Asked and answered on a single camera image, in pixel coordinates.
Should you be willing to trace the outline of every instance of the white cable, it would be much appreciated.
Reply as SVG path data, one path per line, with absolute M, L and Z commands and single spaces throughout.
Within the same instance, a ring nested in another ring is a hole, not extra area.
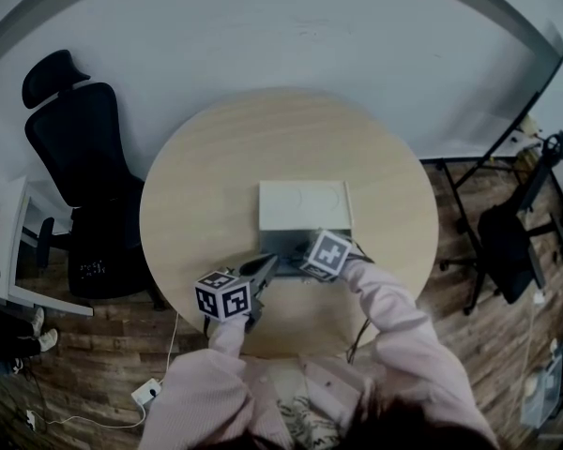
M 169 353 L 167 353 L 167 371 L 169 370 L 169 363 L 171 362 L 171 352 L 173 351 L 173 344 L 175 342 L 175 335 L 177 334 L 177 323 L 179 322 L 179 313 L 175 313 L 175 328 L 171 335 L 171 345 L 169 345 Z
M 519 382 L 517 383 L 517 389 L 515 391 L 515 395 L 513 395 L 513 401 L 510 405 L 510 410 L 509 410 L 509 417 L 507 418 L 507 421 L 505 422 L 505 426 L 503 426 L 503 433 L 505 432 L 505 430 L 507 429 L 507 427 L 509 426 L 510 423 L 510 419 L 513 417 L 513 414 L 515 412 L 515 408 L 517 407 L 517 400 L 519 400 L 519 394 L 521 394 L 522 392 L 522 388 L 524 386 L 524 380 L 525 380 L 525 371 L 527 370 L 527 360 L 529 359 L 529 352 L 532 346 L 532 332 L 534 330 L 534 317 L 536 315 L 536 302 L 534 302 L 534 293 L 530 292 L 532 294 L 532 315 L 529 318 L 529 329 L 527 330 L 527 344 L 525 345 L 525 357 L 524 357 L 524 366 L 522 368 L 522 375 L 519 378 Z
M 52 424 L 59 424 L 59 425 L 63 425 L 66 424 L 68 421 L 73 420 L 74 418 L 78 418 L 79 420 L 84 420 L 85 422 L 90 422 L 92 424 L 98 425 L 99 427 L 103 427 L 103 428 L 136 428 L 139 425 L 141 425 L 144 420 L 146 419 L 146 409 L 144 408 L 144 406 L 140 406 L 140 408 L 142 409 L 142 420 L 140 420 L 137 424 L 133 424 L 133 425 L 124 425 L 124 426 L 110 426 L 110 425 L 103 425 L 103 424 L 99 424 L 98 422 L 95 422 L 94 420 L 90 420 L 89 418 L 85 418 L 82 416 L 70 416 L 69 418 L 67 418 L 66 420 L 58 421 L 58 420 L 53 420 L 52 422 L 48 422 L 47 420 L 45 420 L 42 416 L 40 416 L 37 412 L 34 412 L 33 410 L 30 411 L 30 413 L 34 413 L 36 415 L 37 418 L 39 418 L 40 420 L 43 420 L 46 425 L 52 425 Z

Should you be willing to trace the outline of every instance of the chair headrest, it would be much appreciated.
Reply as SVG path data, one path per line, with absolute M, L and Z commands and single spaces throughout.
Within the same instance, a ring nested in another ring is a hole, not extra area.
M 28 109 L 33 109 L 55 93 L 89 79 L 89 75 L 75 67 L 68 50 L 59 50 L 29 70 L 23 80 L 23 103 Z

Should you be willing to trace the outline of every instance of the shoe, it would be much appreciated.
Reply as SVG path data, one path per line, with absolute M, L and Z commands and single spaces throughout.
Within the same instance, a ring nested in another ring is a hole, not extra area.
M 38 307 L 34 320 L 31 321 L 31 326 L 34 327 L 34 338 L 39 338 L 41 334 L 41 327 L 44 324 L 44 309 Z
M 21 358 L 15 358 L 15 365 L 12 368 L 12 372 L 16 375 L 23 369 L 23 360 Z
M 49 330 L 45 334 L 43 334 L 40 338 L 38 338 L 39 342 L 39 349 L 41 352 L 47 352 L 50 350 L 56 342 L 58 341 L 58 332 L 56 329 Z

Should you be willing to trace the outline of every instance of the power outlet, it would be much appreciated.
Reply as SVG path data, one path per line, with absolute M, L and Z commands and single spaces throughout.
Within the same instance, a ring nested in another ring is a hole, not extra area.
M 534 304 L 535 305 L 544 305 L 546 303 L 546 296 L 544 292 L 540 289 L 536 289 L 534 292 Z
M 27 411 L 27 426 L 36 431 L 36 416 L 31 410 Z
M 131 398 L 135 400 L 135 402 L 140 405 L 144 406 L 148 403 L 152 398 L 160 393 L 160 383 L 158 383 L 154 379 L 150 379 L 140 388 L 138 388 L 135 392 L 131 394 Z

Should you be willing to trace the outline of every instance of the dark hair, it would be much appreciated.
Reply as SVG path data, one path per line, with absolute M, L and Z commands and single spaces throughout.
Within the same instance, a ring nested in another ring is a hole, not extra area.
M 455 424 L 432 422 L 423 409 L 399 398 L 390 402 L 372 398 L 358 407 L 353 422 L 337 450 L 370 448 L 442 448 L 442 450 L 495 450 L 496 447 L 477 431 Z M 260 437 L 244 433 L 236 439 L 199 445 L 196 450 L 281 450 Z

